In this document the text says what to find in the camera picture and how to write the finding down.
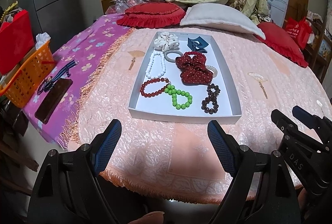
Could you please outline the person's right hand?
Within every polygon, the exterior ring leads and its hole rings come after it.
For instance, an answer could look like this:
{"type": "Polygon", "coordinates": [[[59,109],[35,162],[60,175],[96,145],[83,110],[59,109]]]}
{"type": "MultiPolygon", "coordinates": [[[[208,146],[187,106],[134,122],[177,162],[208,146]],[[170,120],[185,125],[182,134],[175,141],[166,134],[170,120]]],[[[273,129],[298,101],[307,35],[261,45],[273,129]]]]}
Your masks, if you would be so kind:
{"type": "Polygon", "coordinates": [[[164,212],[155,211],[144,215],[143,217],[131,221],[129,224],[163,224],[164,212]]]}

